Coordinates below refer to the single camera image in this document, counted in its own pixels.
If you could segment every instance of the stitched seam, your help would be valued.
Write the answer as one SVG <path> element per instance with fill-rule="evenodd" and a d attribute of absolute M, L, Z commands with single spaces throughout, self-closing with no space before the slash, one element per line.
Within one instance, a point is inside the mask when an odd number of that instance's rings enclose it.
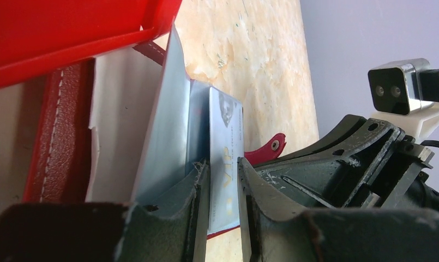
<path fill-rule="evenodd" d="M 156 48 L 154 45 L 152 45 L 152 43 L 148 43 L 148 46 L 150 46 L 153 50 L 155 50 L 157 53 L 159 53 L 162 56 L 165 56 L 165 54 L 163 52 L 161 52 L 159 50 L 159 48 Z"/>
<path fill-rule="evenodd" d="M 49 167 L 50 167 L 49 164 L 50 164 L 50 160 L 51 160 L 52 144 L 54 142 L 54 138 L 55 138 L 55 134 L 56 134 L 56 124 L 57 124 L 57 119 L 58 119 L 58 114 L 59 114 L 59 104 L 60 104 L 61 93 L 62 93 L 62 91 L 61 91 L 62 85 L 63 85 L 63 70 L 61 71 L 61 79 L 59 82 L 59 94 L 58 94 L 57 105 L 56 105 L 56 115 L 54 118 L 54 124 L 52 125 L 51 142 L 49 143 L 49 153 L 47 155 L 46 167 L 44 168 L 44 180 L 43 180 L 43 186 L 41 187 L 41 196 L 39 198 L 39 202 L 43 202 L 44 190 L 46 188 L 47 172 L 49 172 Z"/>

